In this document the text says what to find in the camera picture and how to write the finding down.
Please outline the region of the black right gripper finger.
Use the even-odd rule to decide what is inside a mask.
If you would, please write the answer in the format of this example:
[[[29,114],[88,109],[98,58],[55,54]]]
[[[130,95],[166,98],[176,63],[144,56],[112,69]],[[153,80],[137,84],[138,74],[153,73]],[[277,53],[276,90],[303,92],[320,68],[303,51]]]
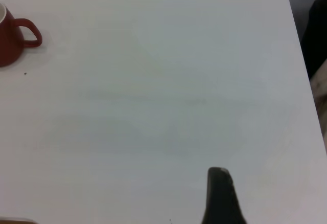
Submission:
[[[246,224],[232,177],[225,168],[210,167],[208,170],[206,206],[202,223]]]

